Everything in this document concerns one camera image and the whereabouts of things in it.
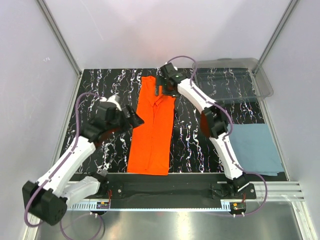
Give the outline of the orange t shirt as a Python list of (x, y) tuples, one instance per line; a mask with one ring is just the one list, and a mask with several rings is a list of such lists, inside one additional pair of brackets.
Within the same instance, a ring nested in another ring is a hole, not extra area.
[(170, 168), (170, 147), (174, 124), (175, 98), (155, 95), (156, 78), (143, 76), (136, 113), (144, 124), (134, 128), (127, 172), (166, 176)]

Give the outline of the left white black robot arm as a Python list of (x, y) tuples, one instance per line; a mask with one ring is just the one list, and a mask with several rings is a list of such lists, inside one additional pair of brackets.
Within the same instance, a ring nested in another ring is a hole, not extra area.
[(22, 187), (24, 221), (33, 227), (28, 215), (51, 226), (58, 224), (68, 207), (88, 196), (103, 198), (108, 193), (108, 180), (101, 173), (86, 176), (67, 185), (80, 165), (105, 142), (110, 134), (124, 133), (140, 127), (144, 120), (129, 105), (121, 108), (118, 97), (101, 101), (96, 114), (78, 131), (73, 142), (59, 160), (37, 181)]

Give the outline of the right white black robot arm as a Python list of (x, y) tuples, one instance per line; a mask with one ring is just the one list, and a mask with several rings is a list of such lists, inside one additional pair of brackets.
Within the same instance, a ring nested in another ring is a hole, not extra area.
[(222, 162), (227, 183), (214, 193), (223, 197), (239, 198), (249, 185), (246, 174), (232, 148), (229, 135), (234, 129), (231, 116), (216, 100), (206, 95), (191, 78), (188, 78), (171, 63), (160, 67), (156, 77), (155, 95), (183, 96), (200, 113), (200, 130), (212, 142)]

